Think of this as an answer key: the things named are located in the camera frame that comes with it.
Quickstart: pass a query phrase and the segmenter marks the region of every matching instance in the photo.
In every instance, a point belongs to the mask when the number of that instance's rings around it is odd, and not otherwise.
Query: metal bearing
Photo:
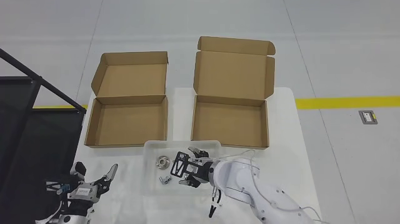
[[[169,158],[165,155],[161,155],[157,158],[156,166],[161,170],[167,169],[169,167]]]

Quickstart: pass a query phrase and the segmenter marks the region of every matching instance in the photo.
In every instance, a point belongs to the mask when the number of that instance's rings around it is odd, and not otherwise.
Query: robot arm
[[[209,170],[210,183],[226,196],[249,204],[254,215],[263,223],[314,223],[284,191],[261,183],[258,165],[252,166],[253,169],[250,161],[244,158],[214,162],[213,169]]]
[[[94,211],[93,205],[100,200],[101,195],[109,191],[117,169],[118,164],[114,164],[100,179],[88,183],[84,181],[86,168],[77,162],[66,179],[47,181],[47,191],[55,191],[59,195],[60,207],[48,218],[35,221],[36,224],[88,224],[90,214]]]
[[[254,215],[263,223],[268,224],[313,224],[313,220],[284,191],[275,186],[259,181],[259,167],[249,159],[236,158],[232,161],[200,160],[196,155],[178,152],[171,174],[181,177],[188,174],[184,185],[197,185],[193,180],[202,183],[210,182],[226,196],[249,204]]]

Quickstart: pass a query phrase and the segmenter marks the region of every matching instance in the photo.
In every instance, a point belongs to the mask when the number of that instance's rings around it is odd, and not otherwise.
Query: metal pole
[[[9,55],[7,52],[2,50],[0,48],[0,58],[3,60],[7,61],[9,64],[13,65],[15,68],[32,78],[33,80],[37,81],[40,83],[42,86],[56,94],[58,97],[63,99],[64,101],[68,102],[69,104],[73,105],[76,109],[78,109],[81,112],[86,113],[86,109],[79,105],[77,102],[75,102],[73,99],[71,99],[68,95],[64,94],[61,92],[59,89],[57,89],[55,86],[50,84],[48,81],[42,78],[42,76],[36,74],[34,71],[30,70],[27,66],[23,65],[20,63],[17,59]]]

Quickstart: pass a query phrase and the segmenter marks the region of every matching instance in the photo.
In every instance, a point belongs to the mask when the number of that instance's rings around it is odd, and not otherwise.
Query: white cable
[[[221,159],[225,159],[225,158],[229,158],[229,157],[235,157],[235,156],[241,156],[241,155],[243,155],[243,154],[245,154],[245,153],[247,153],[247,152],[250,152],[250,151],[252,151],[252,156],[250,157],[250,170],[251,170],[251,174],[252,174],[252,182],[254,183],[254,187],[256,188],[256,190],[257,190],[257,192],[261,195],[261,197],[263,197],[269,204],[271,204],[271,201],[269,201],[261,192],[260,192],[260,190],[258,189],[258,187],[257,187],[257,183],[256,183],[256,181],[255,181],[255,179],[254,179],[254,175],[255,175],[255,173],[254,173],[254,171],[253,171],[253,158],[254,158],[254,156],[256,155],[256,150],[246,150],[246,151],[243,151],[243,152],[241,152],[241,153],[238,153],[238,154],[236,154],[236,155],[228,155],[228,156],[223,156],[223,157],[220,157],[220,158],[207,158],[207,157],[203,157],[203,158],[195,158],[195,160],[221,160]],[[307,208],[309,208],[309,209],[311,209],[312,211],[314,211],[314,213],[316,214],[316,216],[318,217],[318,220],[313,220],[313,221],[318,221],[318,222],[321,222],[321,223],[326,223],[326,224],[330,224],[329,222],[326,222],[326,221],[322,221],[321,220],[321,217],[318,215],[318,212],[313,208],[313,207],[311,207],[311,206],[305,206],[305,207],[300,207],[300,209],[301,210],[305,210],[305,209],[307,209]],[[284,209],[284,208],[280,208],[280,207],[277,207],[277,209],[279,209],[279,210],[281,210],[281,211],[299,211],[299,209]]]
[[[322,221],[322,220],[313,220],[313,221],[318,221],[318,222],[321,222],[321,223],[330,224],[329,222],[327,222],[327,221]]]

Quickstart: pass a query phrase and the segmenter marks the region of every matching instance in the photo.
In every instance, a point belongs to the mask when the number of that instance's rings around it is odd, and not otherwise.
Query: black stand
[[[2,49],[0,58],[27,75],[0,77],[1,222],[34,223],[59,205],[45,181],[69,174],[86,109]],[[72,107],[34,109],[41,88]]]

